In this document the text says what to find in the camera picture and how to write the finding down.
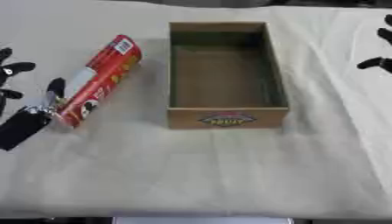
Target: wrinkled cloth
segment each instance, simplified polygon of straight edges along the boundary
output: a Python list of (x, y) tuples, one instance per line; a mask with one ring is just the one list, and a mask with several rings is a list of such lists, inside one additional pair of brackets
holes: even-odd
[[(389, 10), (194, 9), (113, 1), (3, 0), (0, 47), (37, 68), (7, 116), (71, 80), (116, 34), (143, 60), (78, 129), (0, 151), (0, 215), (269, 215), (392, 218)], [(170, 130), (169, 22), (267, 22), (290, 101), (281, 129)]]

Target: table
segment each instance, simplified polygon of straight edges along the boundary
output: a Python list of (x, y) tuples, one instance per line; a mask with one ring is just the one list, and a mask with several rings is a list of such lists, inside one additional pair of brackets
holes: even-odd
[[(141, 66), (78, 129), (0, 151), (2, 216), (264, 215), (392, 218), (388, 10), (193, 9), (113, 1), (3, 0), (0, 47), (37, 68), (10, 80), (34, 103), (116, 34)], [(265, 21), (290, 98), (281, 129), (169, 130), (168, 23)]]

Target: cylindrical can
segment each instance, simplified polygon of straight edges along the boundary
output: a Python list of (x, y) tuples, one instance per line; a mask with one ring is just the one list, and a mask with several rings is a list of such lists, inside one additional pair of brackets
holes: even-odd
[(76, 128), (141, 58), (135, 42), (118, 35), (66, 85), (65, 104), (59, 107), (56, 117)]

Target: box label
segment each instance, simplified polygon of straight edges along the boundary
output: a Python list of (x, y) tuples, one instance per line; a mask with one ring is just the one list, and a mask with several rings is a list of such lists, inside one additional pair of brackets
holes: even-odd
[(256, 119), (253, 116), (245, 115), (240, 112), (219, 112), (206, 116), (199, 121), (213, 126), (226, 128), (239, 126), (244, 123), (251, 123), (255, 120)]

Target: open box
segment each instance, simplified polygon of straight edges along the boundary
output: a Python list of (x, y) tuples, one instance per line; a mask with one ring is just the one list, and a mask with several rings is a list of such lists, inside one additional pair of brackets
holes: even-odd
[(265, 23), (171, 23), (169, 126), (273, 128), (289, 107)]

